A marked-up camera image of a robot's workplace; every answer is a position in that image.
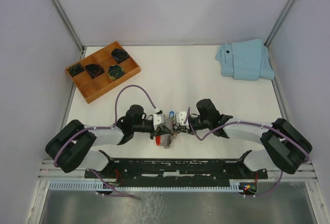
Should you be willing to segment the metal key holder red handle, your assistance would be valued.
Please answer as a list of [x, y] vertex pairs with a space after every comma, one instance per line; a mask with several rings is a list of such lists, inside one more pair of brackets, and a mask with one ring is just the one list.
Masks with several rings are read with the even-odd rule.
[[168, 128], [170, 128], [173, 132], [172, 135], [162, 135], [155, 137], [156, 145], [159, 147], [169, 148], [171, 146], [171, 143], [173, 139], [175, 138], [175, 128], [173, 127], [172, 121], [169, 119], [166, 121], [166, 125]]

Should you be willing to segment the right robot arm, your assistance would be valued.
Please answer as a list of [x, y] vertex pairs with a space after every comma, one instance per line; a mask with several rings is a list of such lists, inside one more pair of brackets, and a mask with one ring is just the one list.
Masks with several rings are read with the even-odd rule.
[[209, 130], [226, 139], [242, 139], [263, 145], [263, 149], [244, 154], [237, 164], [237, 173], [249, 178], [260, 169], [277, 167], [287, 174], [295, 174], [298, 168], [310, 160], [312, 145], [286, 119], [274, 122], [252, 122], [221, 114], [210, 99], [202, 99], [196, 104], [199, 114], [192, 117], [189, 111], [175, 115], [179, 128], [196, 135], [199, 130]]

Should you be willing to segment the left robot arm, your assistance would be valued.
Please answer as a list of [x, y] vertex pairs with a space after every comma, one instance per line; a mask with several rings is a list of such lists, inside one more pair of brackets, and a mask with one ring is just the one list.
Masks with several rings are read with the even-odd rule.
[[173, 133], [172, 121], [161, 111], [148, 119], [140, 105], [132, 105], [114, 126], [88, 126], [72, 120], [45, 147], [54, 160], [54, 166], [69, 173], [83, 167], [94, 169], [102, 177], [110, 177], [114, 165], [104, 152], [92, 151], [101, 145], [120, 146], [129, 142], [134, 134], [148, 133], [161, 146], [168, 146]]

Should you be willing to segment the black green rolled band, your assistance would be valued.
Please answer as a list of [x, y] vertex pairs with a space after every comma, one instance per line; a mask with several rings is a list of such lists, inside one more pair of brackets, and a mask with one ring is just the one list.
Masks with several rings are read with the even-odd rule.
[[125, 75], [125, 71], [119, 65], [111, 65], [107, 74], [112, 81], [115, 81]]

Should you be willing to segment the black rolled band back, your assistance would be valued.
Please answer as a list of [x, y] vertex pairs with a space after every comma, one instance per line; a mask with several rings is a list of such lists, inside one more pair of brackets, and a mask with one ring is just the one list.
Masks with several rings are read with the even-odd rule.
[[129, 54], [124, 49], [115, 48], [111, 52], [116, 63], [120, 64], [129, 58]]

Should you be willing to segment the wooden compartment tray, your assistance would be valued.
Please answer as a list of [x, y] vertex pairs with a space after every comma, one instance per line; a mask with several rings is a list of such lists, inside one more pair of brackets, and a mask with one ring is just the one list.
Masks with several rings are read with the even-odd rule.
[[141, 71], [140, 66], [117, 41], [65, 70], [88, 104]]

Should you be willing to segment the black red rolled band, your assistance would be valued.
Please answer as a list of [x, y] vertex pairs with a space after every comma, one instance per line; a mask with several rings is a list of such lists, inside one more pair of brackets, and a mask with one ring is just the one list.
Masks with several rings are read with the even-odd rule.
[[87, 73], [90, 75], [90, 77], [92, 79], [102, 75], [105, 72], [102, 66], [95, 64], [95, 63], [86, 65], [85, 70], [87, 71]]

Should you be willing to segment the light blue folded cloth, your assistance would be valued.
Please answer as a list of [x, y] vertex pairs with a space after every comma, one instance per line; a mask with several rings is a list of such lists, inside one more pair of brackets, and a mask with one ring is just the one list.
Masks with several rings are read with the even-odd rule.
[[261, 39], [225, 43], [219, 46], [215, 59], [225, 77], [242, 81], [273, 80], [275, 77], [268, 49]]

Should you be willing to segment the black yellow rolled band left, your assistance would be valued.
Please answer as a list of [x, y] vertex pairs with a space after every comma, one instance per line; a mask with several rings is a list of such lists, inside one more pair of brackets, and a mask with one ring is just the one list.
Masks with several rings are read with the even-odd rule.
[[83, 66], [80, 63], [74, 64], [68, 69], [68, 73], [72, 76], [75, 77], [78, 74], [82, 73], [84, 71]]

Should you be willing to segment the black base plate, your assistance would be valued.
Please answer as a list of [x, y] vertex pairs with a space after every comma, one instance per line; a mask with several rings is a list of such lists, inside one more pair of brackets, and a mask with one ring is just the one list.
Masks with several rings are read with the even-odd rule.
[[237, 159], [116, 158], [98, 174], [123, 187], [229, 186], [230, 180], [268, 178], [266, 169], [253, 172]]

